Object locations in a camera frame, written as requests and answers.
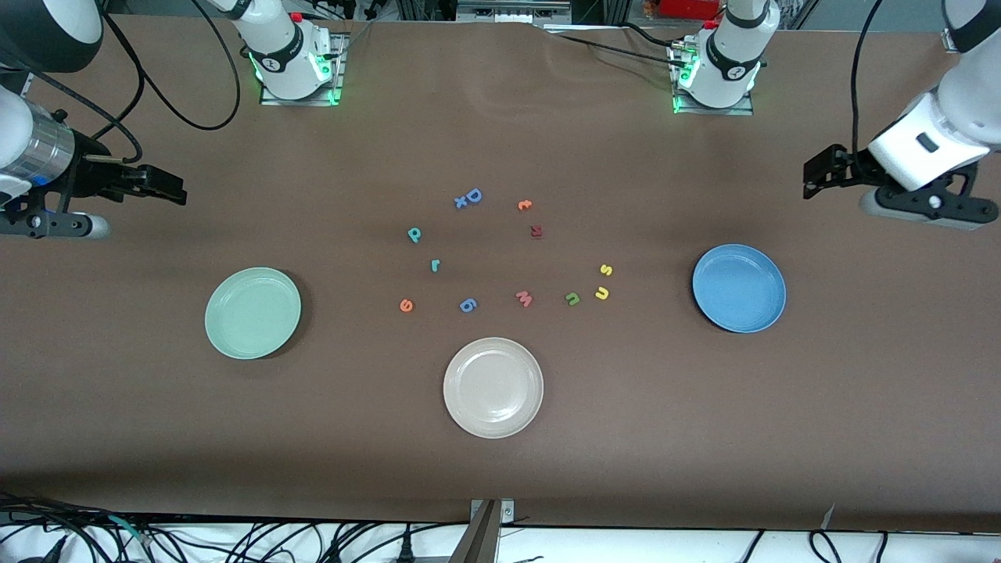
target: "brown table surface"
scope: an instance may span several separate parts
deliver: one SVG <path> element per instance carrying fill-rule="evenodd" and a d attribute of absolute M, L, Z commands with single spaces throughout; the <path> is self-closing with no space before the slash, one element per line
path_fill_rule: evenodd
<path fill-rule="evenodd" d="M 225 115 L 231 77 L 203 21 L 118 19 L 183 111 Z M 656 63 L 516 24 L 375 24 L 337 108 L 260 107 L 241 65 L 243 106 L 218 132 L 147 95 L 127 124 L 187 206 L 80 200 L 111 238 L 2 242 L 5 487 L 129 511 L 435 520 L 504 496 L 530 522 L 654 526 L 812 528 L 837 503 L 835 527 L 996 530 L 1001 226 L 869 217 L 861 188 L 801 197 L 802 163 L 850 140 L 856 37 L 779 33 L 751 118 L 675 115 Z M 874 34 L 863 141 L 955 60 L 933 34 Z M 109 109 L 135 84 L 111 36 L 65 79 Z M 100 125 L 44 84 L 32 98 Z M 999 179 L 987 158 L 980 193 Z M 473 186 L 482 203 L 456 211 Z M 725 242 L 782 268 L 768 331 L 728 334 L 693 303 L 694 263 Z M 205 338 L 205 304 L 255 265 L 296 280 L 304 317 L 275 356 L 234 361 Z M 448 361 L 487 336 L 524 344 L 546 379 L 535 422 L 499 441 L 441 398 Z"/>

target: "white floor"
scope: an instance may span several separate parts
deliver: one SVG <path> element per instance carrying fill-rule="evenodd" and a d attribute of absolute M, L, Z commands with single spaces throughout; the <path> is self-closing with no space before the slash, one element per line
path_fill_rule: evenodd
<path fill-rule="evenodd" d="M 248 524 L 157 526 L 177 533 L 179 537 L 231 548 L 250 528 Z M 301 528 L 289 524 L 268 535 L 253 546 L 251 557 L 263 556 L 271 546 Z M 329 545 L 336 528 L 334 524 L 319 526 L 322 541 L 312 531 L 299 534 L 286 543 L 289 553 L 279 553 L 269 558 L 273 563 L 310 563 L 321 549 Z M 0 527 L 0 537 L 16 527 Z M 343 563 L 356 563 L 355 558 L 370 547 L 400 534 L 401 524 L 386 524 L 365 534 L 352 543 L 342 554 Z M 448 526 L 413 535 L 413 552 L 417 557 L 447 556 L 458 543 L 464 526 Z M 117 549 L 108 534 L 91 530 L 92 536 L 108 550 L 112 559 Z M 129 535 L 122 532 L 123 538 Z M 497 562 L 518 563 L 542 556 L 542 563 L 623 562 L 645 563 L 737 563 L 742 560 L 754 531 L 731 530 L 609 530 L 609 529 L 531 529 L 506 528 L 502 531 Z M 829 532 L 837 546 L 843 563 L 872 563 L 875 560 L 880 535 L 861 532 Z M 0 544 L 0 561 L 18 562 L 28 557 L 42 557 L 63 532 L 43 532 L 32 528 L 18 533 Z M 767 532 L 754 551 L 756 563 L 823 563 L 810 550 L 806 532 Z M 821 553 L 831 561 L 834 558 L 823 541 Z M 400 542 L 372 553 L 362 563 L 394 561 Z M 222 563 L 222 553 L 185 548 L 191 563 Z M 127 546 L 128 560 L 145 562 L 148 558 L 139 549 L 138 542 Z M 153 546 L 154 558 L 163 563 L 173 561 Z M 884 563 L 994 563 L 1001 558 L 1001 537 L 987 535 L 955 534 L 891 534 L 883 556 Z M 60 563 L 90 563 L 90 551 L 76 537 L 66 543 Z"/>

